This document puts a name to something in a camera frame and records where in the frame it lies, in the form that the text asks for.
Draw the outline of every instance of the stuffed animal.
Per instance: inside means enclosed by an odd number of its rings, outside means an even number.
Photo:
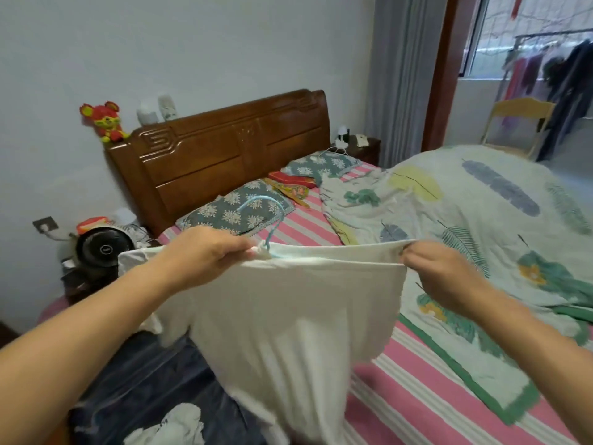
[[[118,112],[119,106],[112,101],[108,101],[103,106],[93,107],[86,103],[80,106],[80,113],[93,120],[95,130],[101,136],[103,143],[121,142],[130,136],[122,131]]]

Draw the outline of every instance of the white cloth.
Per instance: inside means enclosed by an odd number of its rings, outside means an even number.
[[[204,445],[200,422],[202,412],[196,405],[181,403],[162,419],[160,425],[138,428],[123,440],[124,445]]]
[[[410,242],[271,244],[271,255],[163,304],[161,337],[169,344],[189,328],[227,393],[265,424],[342,444],[351,367],[391,337],[406,277],[398,261]],[[121,254],[120,272],[158,252]]]

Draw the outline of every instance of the window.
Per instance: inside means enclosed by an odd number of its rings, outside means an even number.
[[[593,28],[593,0],[523,0],[512,20],[514,5],[515,0],[480,0],[461,67],[462,76],[501,78],[507,52],[513,48],[517,35]],[[559,39],[572,47],[585,38],[593,38],[593,33],[536,37],[527,40],[523,48]]]

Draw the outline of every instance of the wall outlet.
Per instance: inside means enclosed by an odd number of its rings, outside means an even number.
[[[42,225],[46,225],[47,229],[45,231],[41,229]],[[39,220],[35,220],[33,222],[33,226],[40,234],[43,234],[44,232],[47,232],[47,231],[57,230],[57,228],[58,228],[56,221],[52,217],[45,217],[45,218],[41,218]]]

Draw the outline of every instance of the nightstand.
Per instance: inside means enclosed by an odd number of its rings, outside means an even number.
[[[379,139],[368,138],[369,146],[356,146],[356,136],[352,134],[346,151],[353,158],[359,159],[367,164],[379,167],[379,151],[381,150],[381,141]]]

